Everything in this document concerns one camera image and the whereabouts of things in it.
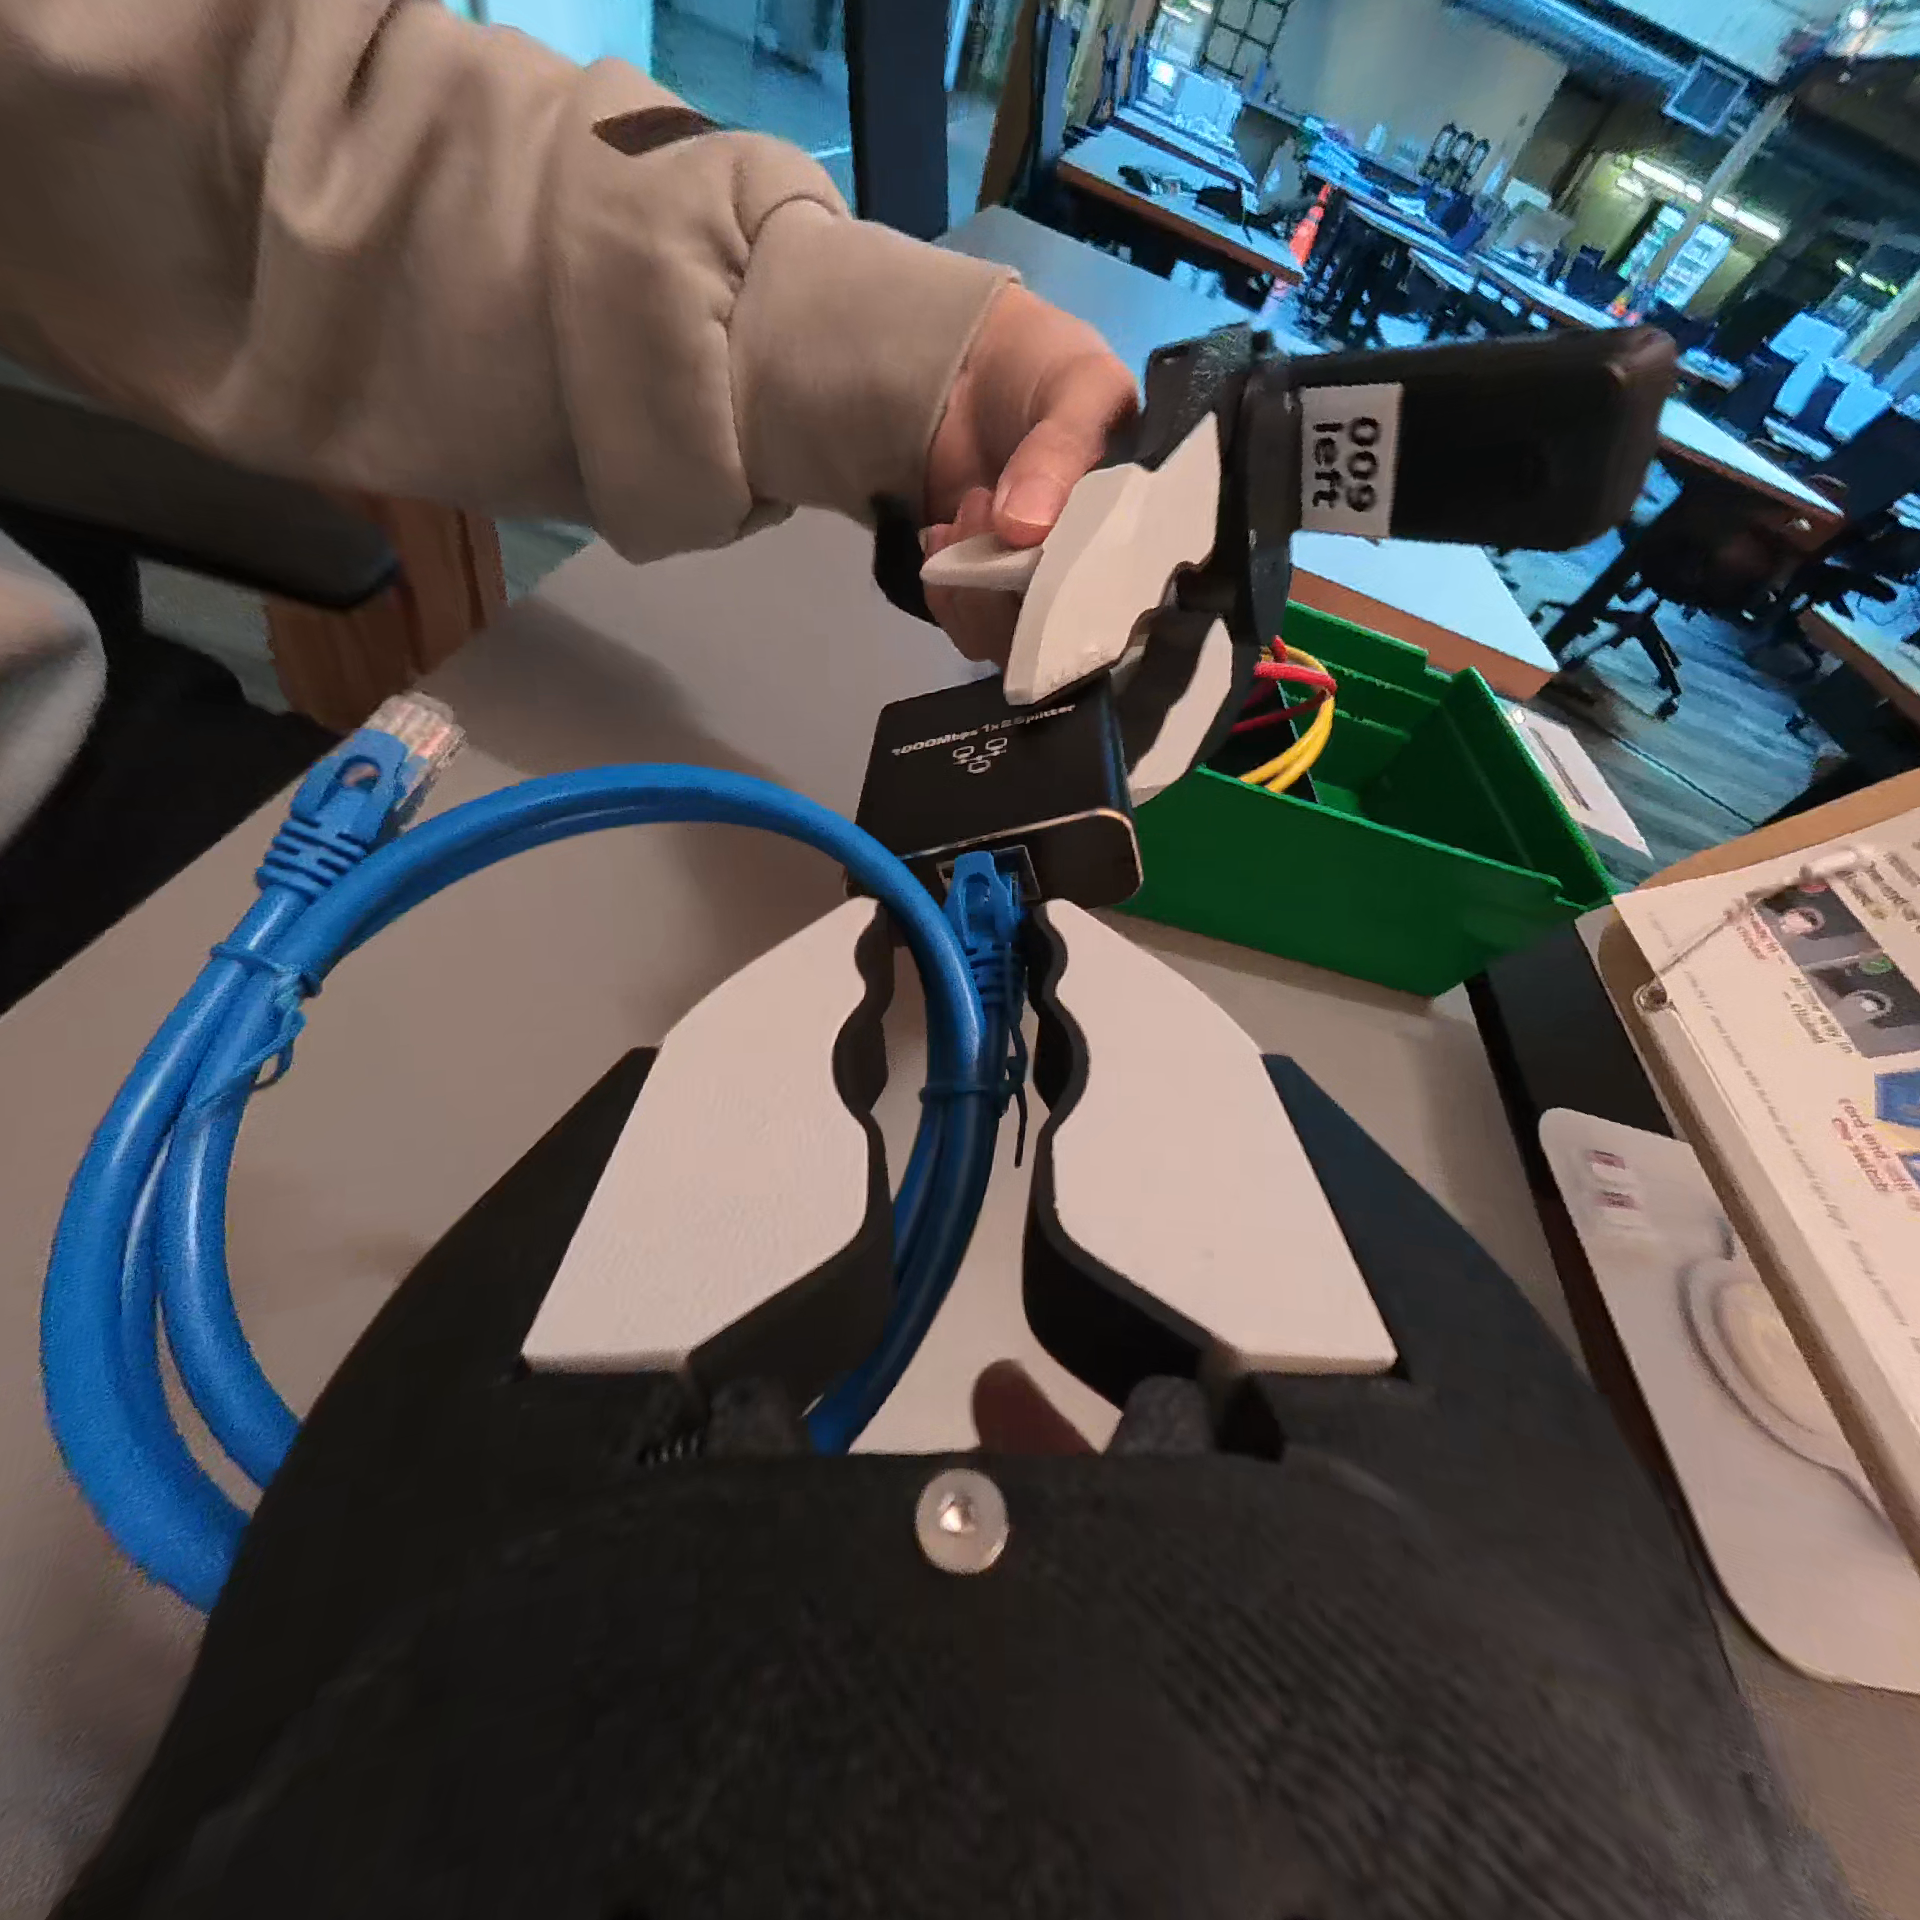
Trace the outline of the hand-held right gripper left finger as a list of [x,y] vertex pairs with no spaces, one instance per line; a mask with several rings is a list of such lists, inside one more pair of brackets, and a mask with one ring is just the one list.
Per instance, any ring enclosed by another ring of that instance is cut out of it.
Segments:
[[663,1038],[522,1339],[534,1376],[772,1381],[799,1409],[891,1308],[891,924],[853,897]]

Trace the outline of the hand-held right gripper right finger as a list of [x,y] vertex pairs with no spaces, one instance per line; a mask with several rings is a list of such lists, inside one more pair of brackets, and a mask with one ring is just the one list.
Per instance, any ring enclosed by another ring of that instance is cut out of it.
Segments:
[[1080,903],[1026,924],[1037,1022],[1023,1314],[1120,1408],[1150,1377],[1382,1377],[1396,1345],[1260,1044]]

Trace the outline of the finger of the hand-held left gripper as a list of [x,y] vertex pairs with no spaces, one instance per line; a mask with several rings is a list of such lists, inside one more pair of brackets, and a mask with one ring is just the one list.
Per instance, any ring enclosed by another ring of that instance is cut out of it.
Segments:
[[1126,675],[1126,792],[1150,802],[1218,750],[1249,693],[1225,620],[1158,620]]
[[1030,707],[1111,669],[1168,582],[1212,559],[1218,492],[1218,418],[1204,410],[1155,466],[1101,466],[1074,482],[1036,550],[963,538],[925,559],[920,584],[1020,599],[1003,695]]

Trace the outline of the black ethernet splitter box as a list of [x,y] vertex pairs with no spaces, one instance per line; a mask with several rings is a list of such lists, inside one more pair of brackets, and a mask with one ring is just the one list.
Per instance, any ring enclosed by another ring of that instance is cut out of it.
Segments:
[[1126,903],[1142,858],[1112,680],[1030,707],[998,680],[879,707],[854,827],[938,897],[963,851],[986,851],[1030,903]]

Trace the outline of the green plastic bin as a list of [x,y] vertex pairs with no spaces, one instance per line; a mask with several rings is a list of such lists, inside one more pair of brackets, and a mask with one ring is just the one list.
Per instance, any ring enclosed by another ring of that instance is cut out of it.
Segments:
[[1281,746],[1232,739],[1136,814],[1123,914],[1439,997],[1611,901],[1611,876],[1475,669],[1289,605],[1281,638],[1331,669],[1331,735],[1274,792]]

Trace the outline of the person's left forearm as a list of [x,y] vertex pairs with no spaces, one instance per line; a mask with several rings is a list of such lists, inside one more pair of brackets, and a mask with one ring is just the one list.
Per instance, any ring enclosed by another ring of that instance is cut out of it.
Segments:
[[443,4],[3,4],[3,355],[630,562],[920,505],[1012,277]]

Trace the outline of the person's left hand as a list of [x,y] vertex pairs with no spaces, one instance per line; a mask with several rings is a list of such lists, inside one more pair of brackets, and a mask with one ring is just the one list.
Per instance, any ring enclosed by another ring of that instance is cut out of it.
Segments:
[[948,389],[925,466],[920,550],[1036,550],[1136,414],[1132,371],[1071,314],[1007,285]]

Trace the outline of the person's right hand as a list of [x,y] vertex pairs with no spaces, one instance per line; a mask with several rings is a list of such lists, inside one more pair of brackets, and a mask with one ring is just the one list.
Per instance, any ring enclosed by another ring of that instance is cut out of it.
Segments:
[[972,1381],[976,1451],[986,1455],[1090,1455],[1098,1445],[1057,1409],[1015,1358]]

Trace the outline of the wood-edged office table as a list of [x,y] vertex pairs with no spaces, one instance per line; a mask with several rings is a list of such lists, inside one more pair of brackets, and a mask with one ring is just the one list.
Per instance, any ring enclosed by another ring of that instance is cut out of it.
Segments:
[[1686,477],[1716,477],[1742,492],[1787,505],[1810,529],[1831,529],[1844,518],[1835,500],[1746,447],[1680,397],[1664,397],[1662,404],[1656,457]]
[[[1154,348],[1212,332],[1240,314],[1007,205],[976,212],[939,244],[1012,267],[1030,291],[1094,325],[1136,375]],[[1404,640],[1438,669],[1475,669],[1516,701],[1536,700],[1556,669],[1480,550],[1303,534],[1293,543],[1289,600]]]

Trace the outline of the white board stand base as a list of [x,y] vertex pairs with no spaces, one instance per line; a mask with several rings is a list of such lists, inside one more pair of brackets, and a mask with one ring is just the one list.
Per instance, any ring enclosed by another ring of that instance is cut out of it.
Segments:
[[1735,1612],[1810,1679],[1918,1697],[1918,1568],[1692,1145],[1568,1106],[1537,1138]]

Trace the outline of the wooden support pillar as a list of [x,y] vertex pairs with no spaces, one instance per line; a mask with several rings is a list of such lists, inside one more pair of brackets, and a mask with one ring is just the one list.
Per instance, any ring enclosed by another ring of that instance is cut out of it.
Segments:
[[378,492],[331,496],[387,538],[395,584],[357,609],[267,595],[264,620],[288,705],[328,730],[351,730],[507,608],[507,570],[492,517]]

